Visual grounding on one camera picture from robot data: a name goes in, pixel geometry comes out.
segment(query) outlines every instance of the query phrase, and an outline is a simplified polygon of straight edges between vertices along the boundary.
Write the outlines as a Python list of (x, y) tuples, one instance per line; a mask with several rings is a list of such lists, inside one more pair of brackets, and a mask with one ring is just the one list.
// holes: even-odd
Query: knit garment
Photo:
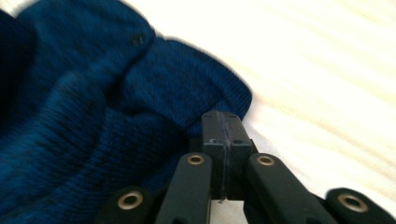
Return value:
[(116, 190), (169, 181), (205, 112), (251, 103), (119, 1), (42, 0), (0, 28), (0, 223), (92, 223)]

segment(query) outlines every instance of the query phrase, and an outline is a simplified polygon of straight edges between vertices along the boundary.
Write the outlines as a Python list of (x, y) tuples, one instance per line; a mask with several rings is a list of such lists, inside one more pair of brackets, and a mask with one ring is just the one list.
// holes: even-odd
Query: black plastic part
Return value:
[(212, 160), (204, 153), (180, 158), (156, 224), (209, 223)]
[(158, 191), (156, 191), (154, 195), (154, 202), (151, 206), (149, 215), (146, 219), (145, 224), (152, 224), (155, 222), (155, 219), (157, 217), (157, 214), (160, 212), (160, 208), (163, 204), (163, 199), (165, 198), (166, 192), (168, 191), (169, 184), (166, 184), (162, 188), (160, 188)]
[(242, 173), (248, 157), (257, 151), (241, 119), (228, 112), (202, 116), (203, 152), (213, 160), (212, 198), (244, 200)]
[(247, 165), (247, 181), (274, 224), (337, 223), (277, 157), (252, 155)]
[[(136, 208), (124, 210), (118, 204), (120, 198), (128, 193), (137, 192), (142, 196), (142, 202)], [(146, 189), (132, 186), (114, 193), (102, 207), (95, 218), (95, 224), (129, 224), (150, 223), (148, 216), (153, 204), (154, 196)]]
[(395, 219), (365, 195), (352, 189), (332, 189), (327, 209), (342, 224), (396, 224)]
[(244, 202), (244, 213), (248, 224), (272, 224), (269, 217), (263, 211), (260, 207)]

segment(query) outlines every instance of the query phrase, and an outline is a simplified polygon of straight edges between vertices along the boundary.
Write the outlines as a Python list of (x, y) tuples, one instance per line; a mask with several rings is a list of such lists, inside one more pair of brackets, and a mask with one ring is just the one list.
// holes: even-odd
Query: blue knit fabric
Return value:
[(0, 42), (0, 223), (92, 223), (114, 191), (168, 181), (203, 113), (242, 118), (251, 102), (229, 69), (119, 1), (2, 13)]

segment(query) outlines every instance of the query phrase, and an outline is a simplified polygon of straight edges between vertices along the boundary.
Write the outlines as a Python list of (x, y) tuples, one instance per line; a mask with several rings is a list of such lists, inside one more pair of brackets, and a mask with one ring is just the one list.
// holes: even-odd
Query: knitted texture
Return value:
[(0, 62), (0, 223), (92, 223), (114, 191), (168, 181), (203, 113), (250, 105), (230, 70), (118, 1), (43, 0), (0, 19), (18, 31), (0, 36), (0, 58), (14, 55)]

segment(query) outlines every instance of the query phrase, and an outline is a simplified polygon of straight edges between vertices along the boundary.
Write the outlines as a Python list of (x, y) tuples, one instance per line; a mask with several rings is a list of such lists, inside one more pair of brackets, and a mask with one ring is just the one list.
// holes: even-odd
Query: white surface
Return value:
[[(250, 138), (310, 191), (355, 189), (396, 217), (395, 1), (128, 4), (159, 33), (209, 52), (246, 81)], [(241, 203), (212, 205), (211, 223), (246, 223)]]

